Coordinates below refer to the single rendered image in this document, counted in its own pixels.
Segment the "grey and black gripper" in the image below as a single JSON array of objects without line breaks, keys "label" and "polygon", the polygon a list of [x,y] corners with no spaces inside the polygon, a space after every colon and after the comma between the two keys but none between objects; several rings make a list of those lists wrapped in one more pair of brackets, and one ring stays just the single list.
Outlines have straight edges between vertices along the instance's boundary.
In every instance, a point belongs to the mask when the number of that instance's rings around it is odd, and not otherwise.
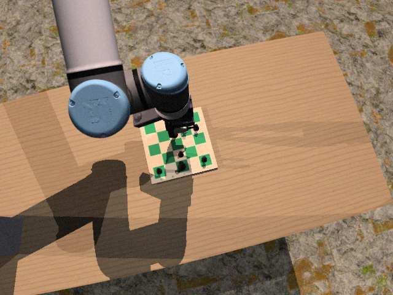
[{"label": "grey and black gripper", "polygon": [[[195,121],[193,117],[193,104],[192,104],[192,97],[190,95],[190,107],[186,114],[182,117],[174,120],[163,119],[165,121],[165,128],[168,131],[169,137],[173,138],[178,133],[187,132],[189,129],[195,128]],[[180,126],[180,127],[177,127]],[[192,126],[192,127],[189,127]],[[181,128],[187,127],[187,128]]]}]

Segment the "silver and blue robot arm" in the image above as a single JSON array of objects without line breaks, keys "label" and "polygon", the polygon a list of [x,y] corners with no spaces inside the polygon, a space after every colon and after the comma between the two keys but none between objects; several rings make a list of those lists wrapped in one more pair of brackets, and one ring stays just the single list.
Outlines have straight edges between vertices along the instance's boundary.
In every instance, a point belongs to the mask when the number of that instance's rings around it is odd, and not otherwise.
[{"label": "silver and blue robot arm", "polygon": [[130,115],[141,128],[186,114],[189,74],[177,55],[155,53],[142,67],[123,71],[109,0],[52,0],[52,6],[76,129],[107,138],[121,131]]}]

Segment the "green and cream chessboard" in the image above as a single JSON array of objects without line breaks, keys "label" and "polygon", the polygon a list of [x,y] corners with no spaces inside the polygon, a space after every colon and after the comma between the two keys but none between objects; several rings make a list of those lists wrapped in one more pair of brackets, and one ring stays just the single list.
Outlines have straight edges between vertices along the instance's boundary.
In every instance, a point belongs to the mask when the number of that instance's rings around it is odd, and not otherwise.
[{"label": "green and cream chessboard", "polygon": [[[169,137],[163,120],[140,128],[152,184],[218,168],[201,107],[193,109],[193,117],[199,130],[189,129],[176,138]],[[203,156],[206,162],[201,161]],[[180,161],[186,166],[184,171],[178,169]]]}]

